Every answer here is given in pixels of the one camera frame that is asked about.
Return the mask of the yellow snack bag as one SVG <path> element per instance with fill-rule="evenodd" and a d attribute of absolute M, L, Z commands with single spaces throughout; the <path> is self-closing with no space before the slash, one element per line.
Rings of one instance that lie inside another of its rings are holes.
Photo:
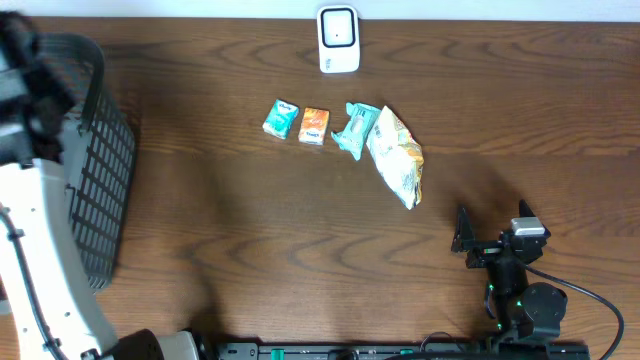
<path fill-rule="evenodd" d="M 389 107 L 381 110 L 366 145 L 386 185 L 408 210 L 415 208 L 422 200 L 422 147 Z"/>

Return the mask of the mint green wipes pack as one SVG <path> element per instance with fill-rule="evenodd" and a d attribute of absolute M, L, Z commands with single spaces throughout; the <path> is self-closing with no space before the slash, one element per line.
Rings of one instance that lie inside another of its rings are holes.
<path fill-rule="evenodd" d="M 368 134 L 380 112 L 379 108 L 368 104 L 348 102 L 346 113 L 350 120 L 342 131 L 331 133 L 332 139 L 341 150 L 348 151 L 355 161 L 359 161 Z"/>

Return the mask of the orange tissue pack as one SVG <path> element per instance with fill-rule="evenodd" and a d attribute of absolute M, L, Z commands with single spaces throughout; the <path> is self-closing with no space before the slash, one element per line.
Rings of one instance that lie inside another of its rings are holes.
<path fill-rule="evenodd" d="M 323 145 L 330 112 L 307 107 L 304 110 L 298 140 L 311 145 Z"/>

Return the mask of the teal tissue pack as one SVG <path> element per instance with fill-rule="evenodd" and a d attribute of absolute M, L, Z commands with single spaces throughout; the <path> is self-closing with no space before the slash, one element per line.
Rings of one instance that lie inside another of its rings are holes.
<path fill-rule="evenodd" d="M 262 128 L 265 133 L 279 139 L 286 139 L 299 113 L 299 108 L 277 99 L 267 115 Z"/>

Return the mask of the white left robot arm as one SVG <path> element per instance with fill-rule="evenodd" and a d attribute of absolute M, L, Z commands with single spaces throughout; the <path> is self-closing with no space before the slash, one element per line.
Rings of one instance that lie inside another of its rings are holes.
<path fill-rule="evenodd" d="M 136 136 L 91 39 L 1 15 L 1 308 L 24 359 L 212 359 L 191 330 L 119 337 L 96 301 L 112 280 Z"/>

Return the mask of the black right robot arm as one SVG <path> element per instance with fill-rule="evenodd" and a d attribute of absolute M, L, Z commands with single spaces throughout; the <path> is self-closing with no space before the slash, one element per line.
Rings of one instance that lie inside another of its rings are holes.
<path fill-rule="evenodd" d="M 487 270 L 485 309 L 498 321 L 503 342 L 545 343 L 560 335 L 566 293 L 527 277 L 527 266 L 542 257 L 550 236 L 524 200 L 519 202 L 519 216 L 494 241 L 478 240 L 466 208 L 457 211 L 451 251 L 467 255 L 467 268 Z"/>

